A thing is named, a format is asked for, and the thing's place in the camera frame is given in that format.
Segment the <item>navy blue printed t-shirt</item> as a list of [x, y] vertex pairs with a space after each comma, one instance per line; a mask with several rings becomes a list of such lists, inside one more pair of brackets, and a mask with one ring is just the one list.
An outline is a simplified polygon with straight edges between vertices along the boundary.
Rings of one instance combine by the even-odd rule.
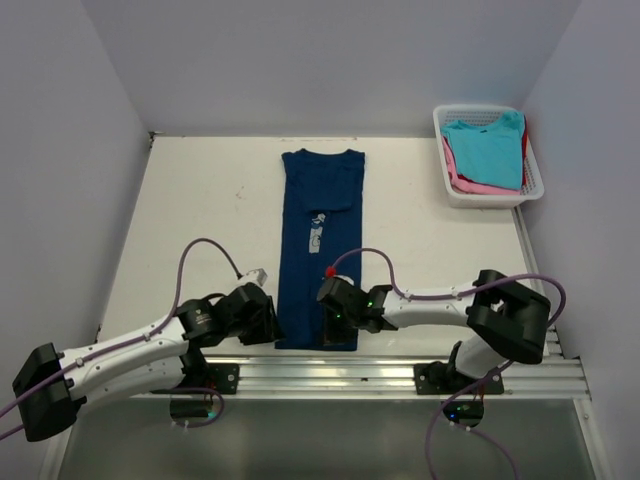
[[321, 154], [301, 149], [282, 155], [285, 193], [277, 319], [279, 350], [354, 351], [358, 332], [334, 333], [316, 297], [326, 269], [362, 246], [365, 154]]

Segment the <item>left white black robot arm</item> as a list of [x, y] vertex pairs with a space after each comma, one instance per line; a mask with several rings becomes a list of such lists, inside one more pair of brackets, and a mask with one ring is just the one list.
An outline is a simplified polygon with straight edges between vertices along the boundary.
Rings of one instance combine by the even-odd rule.
[[39, 442], [71, 427], [83, 408], [146, 393], [220, 399], [204, 358], [228, 338], [243, 345], [283, 339], [273, 299], [255, 283], [174, 307], [167, 318], [110, 341], [57, 350], [34, 349], [12, 383], [27, 441]]

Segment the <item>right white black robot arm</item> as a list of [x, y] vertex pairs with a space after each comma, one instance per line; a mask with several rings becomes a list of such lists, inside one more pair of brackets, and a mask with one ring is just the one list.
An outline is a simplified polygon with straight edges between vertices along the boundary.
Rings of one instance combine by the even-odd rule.
[[468, 289], [445, 294], [396, 292], [390, 285], [364, 291], [333, 275], [316, 300], [325, 340], [338, 344], [358, 330], [371, 334], [426, 326], [466, 327], [473, 334], [452, 347], [445, 362], [416, 366], [416, 388], [427, 393], [468, 392], [481, 378], [512, 361], [542, 362], [551, 303], [547, 297], [495, 270], [482, 270]]

